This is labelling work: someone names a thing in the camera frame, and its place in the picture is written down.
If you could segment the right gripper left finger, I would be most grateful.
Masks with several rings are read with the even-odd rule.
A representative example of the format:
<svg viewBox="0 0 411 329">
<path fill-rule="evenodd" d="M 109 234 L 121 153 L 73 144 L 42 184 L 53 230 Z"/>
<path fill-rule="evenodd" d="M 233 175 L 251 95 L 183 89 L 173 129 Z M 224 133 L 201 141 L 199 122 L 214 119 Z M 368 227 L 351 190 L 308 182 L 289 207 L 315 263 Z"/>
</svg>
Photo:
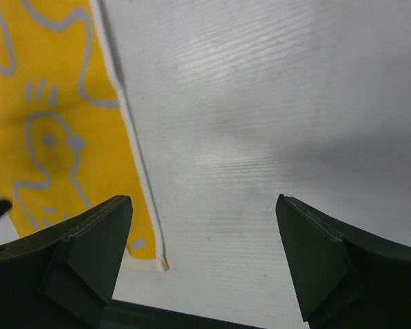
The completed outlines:
<svg viewBox="0 0 411 329">
<path fill-rule="evenodd" d="M 0 245 L 0 328 L 98 328 L 132 213 L 130 197 L 117 195 Z"/>
</svg>

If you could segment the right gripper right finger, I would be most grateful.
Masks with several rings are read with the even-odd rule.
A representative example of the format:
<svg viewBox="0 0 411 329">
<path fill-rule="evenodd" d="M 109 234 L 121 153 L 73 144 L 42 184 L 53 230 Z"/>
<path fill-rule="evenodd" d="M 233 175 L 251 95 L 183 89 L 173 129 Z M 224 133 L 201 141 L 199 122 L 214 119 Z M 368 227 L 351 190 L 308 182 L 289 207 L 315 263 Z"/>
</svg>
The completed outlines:
<svg viewBox="0 0 411 329">
<path fill-rule="evenodd" d="M 411 328 L 411 247 L 295 197 L 276 203 L 279 233 L 310 328 Z"/>
</svg>

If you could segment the yellow patterned towel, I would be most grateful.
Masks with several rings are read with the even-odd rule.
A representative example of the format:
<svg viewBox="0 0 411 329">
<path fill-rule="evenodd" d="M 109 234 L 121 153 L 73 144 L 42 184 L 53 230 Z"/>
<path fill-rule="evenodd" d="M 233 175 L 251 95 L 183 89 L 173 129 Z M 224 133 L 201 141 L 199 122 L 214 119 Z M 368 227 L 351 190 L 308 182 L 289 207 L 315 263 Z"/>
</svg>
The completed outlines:
<svg viewBox="0 0 411 329">
<path fill-rule="evenodd" d="M 166 271 L 162 231 L 100 1 L 0 1 L 0 245 L 116 194 L 125 265 Z"/>
</svg>

